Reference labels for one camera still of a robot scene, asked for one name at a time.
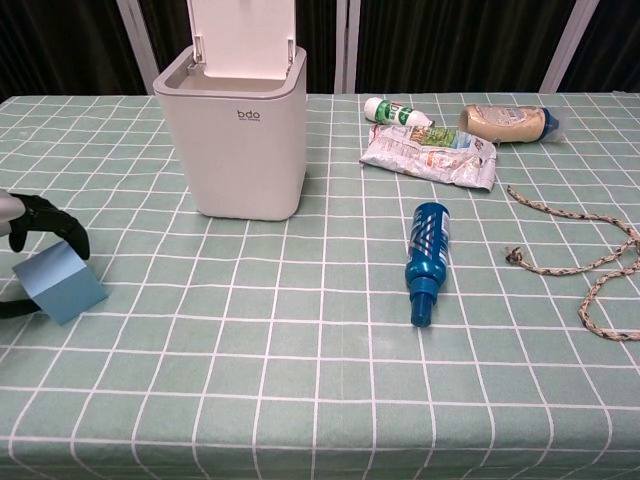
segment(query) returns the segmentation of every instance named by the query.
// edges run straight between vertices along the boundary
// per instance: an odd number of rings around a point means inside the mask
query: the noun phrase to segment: curtain
[[[0,0],[0,101],[144,93],[115,1]]]
[[[140,0],[158,69],[191,45],[187,0]],[[336,1],[297,0],[296,37],[307,51],[307,91],[332,93],[336,58]]]
[[[574,3],[362,0],[356,91],[538,91]]]
[[[600,1],[558,90],[640,92],[638,0]]]

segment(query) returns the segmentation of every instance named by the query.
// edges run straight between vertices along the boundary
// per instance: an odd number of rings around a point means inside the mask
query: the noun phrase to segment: rope knot
[[[522,253],[522,250],[520,250],[520,247],[507,247],[507,256],[505,257],[505,259],[508,263],[510,263],[511,265],[519,265],[520,262],[522,262],[523,258],[524,254]]]

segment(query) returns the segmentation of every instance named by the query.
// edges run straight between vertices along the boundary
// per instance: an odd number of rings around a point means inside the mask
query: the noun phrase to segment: braided rope
[[[593,270],[594,268],[598,268],[599,266],[604,265],[605,263],[613,262],[614,260],[618,259],[620,255],[622,255],[630,247],[635,246],[636,254],[638,255],[638,258],[636,259],[636,261],[630,266],[625,266],[619,270],[614,270],[598,278],[595,281],[595,283],[591,286],[586,297],[580,304],[580,308],[578,309],[578,315],[580,316],[582,325],[584,325],[584,327],[587,330],[598,335],[599,337],[602,337],[607,340],[613,340],[616,342],[640,341],[640,331],[633,332],[633,333],[621,333],[621,332],[617,332],[616,330],[602,328],[597,326],[591,320],[591,316],[589,315],[589,306],[591,305],[591,302],[595,300],[596,295],[598,294],[598,291],[602,288],[602,286],[608,280],[616,277],[624,277],[627,275],[632,275],[635,272],[640,270],[640,233],[638,233],[638,231],[635,228],[631,227],[630,225],[627,225],[626,223],[621,222],[617,218],[611,217],[609,215],[569,212],[562,209],[551,208],[548,205],[541,202],[535,202],[535,201],[529,200],[523,197],[522,195],[520,195],[510,185],[507,187],[507,193],[509,193],[509,195],[511,195],[515,200],[517,200],[518,203],[534,208],[535,210],[539,210],[541,212],[548,213],[550,215],[555,215],[557,217],[572,218],[576,220],[593,220],[593,221],[607,222],[607,223],[610,223],[611,225],[615,225],[616,227],[620,228],[623,232],[625,232],[629,236],[627,241],[622,245],[618,246],[610,255],[605,255],[604,257],[599,258],[595,262],[592,262],[588,265],[585,265],[583,267],[578,267],[578,268],[536,267],[524,260],[524,256],[520,247],[507,249],[506,260],[511,265],[520,266],[526,270],[529,270],[530,272],[537,273],[538,275],[552,275],[552,276],[575,275],[577,273],[583,273],[589,270]]]

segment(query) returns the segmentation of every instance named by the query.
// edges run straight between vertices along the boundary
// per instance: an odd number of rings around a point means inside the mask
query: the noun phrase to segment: open lid
[[[209,77],[282,80],[296,47],[295,0],[187,0],[194,61]]]

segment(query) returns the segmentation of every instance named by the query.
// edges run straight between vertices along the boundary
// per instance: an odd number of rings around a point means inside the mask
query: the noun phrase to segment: white trash can
[[[187,1],[194,43],[153,86],[196,207],[287,219],[307,165],[295,0]]]

